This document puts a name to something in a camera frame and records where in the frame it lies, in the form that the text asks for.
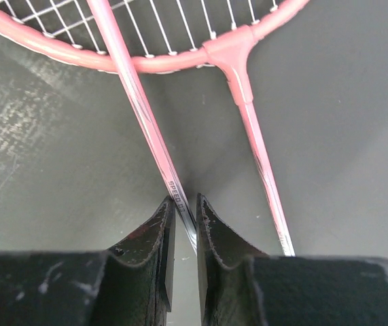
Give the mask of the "white pink badminton racket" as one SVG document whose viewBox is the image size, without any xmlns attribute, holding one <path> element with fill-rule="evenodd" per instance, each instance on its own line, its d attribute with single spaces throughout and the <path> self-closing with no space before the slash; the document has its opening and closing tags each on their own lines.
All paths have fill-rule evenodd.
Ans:
<svg viewBox="0 0 388 326">
<path fill-rule="evenodd" d="M 116 67 L 120 81 L 135 112 L 164 184 L 176 204 L 176 209 L 183 222 L 188 240 L 193 250 L 196 251 L 196 220 L 190 209 L 188 199 L 162 138 L 111 6 L 108 1 L 89 1 L 88 6 L 109 51 L 111 61 Z"/>
</svg>

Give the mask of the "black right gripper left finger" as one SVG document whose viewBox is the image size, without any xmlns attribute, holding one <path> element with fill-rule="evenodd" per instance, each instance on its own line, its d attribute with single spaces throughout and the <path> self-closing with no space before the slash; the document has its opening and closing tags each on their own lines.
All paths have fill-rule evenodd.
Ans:
<svg viewBox="0 0 388 326">
<path fill-rule="evenodd" d="M 0 325 L 165 325 L 175 205 L 105 250 L 0 251 Z"/>
</svg>

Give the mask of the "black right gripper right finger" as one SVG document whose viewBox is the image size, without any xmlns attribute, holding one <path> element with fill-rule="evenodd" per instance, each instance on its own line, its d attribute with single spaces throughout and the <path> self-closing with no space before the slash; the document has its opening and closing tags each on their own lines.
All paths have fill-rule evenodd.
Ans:
<svg viewBox="0 0 388 326">
<path fill-rule="evenodd" d="M 196 199 L 203 325 L 388 325 L 388 259 L 268 255 Z"/>
</svg>

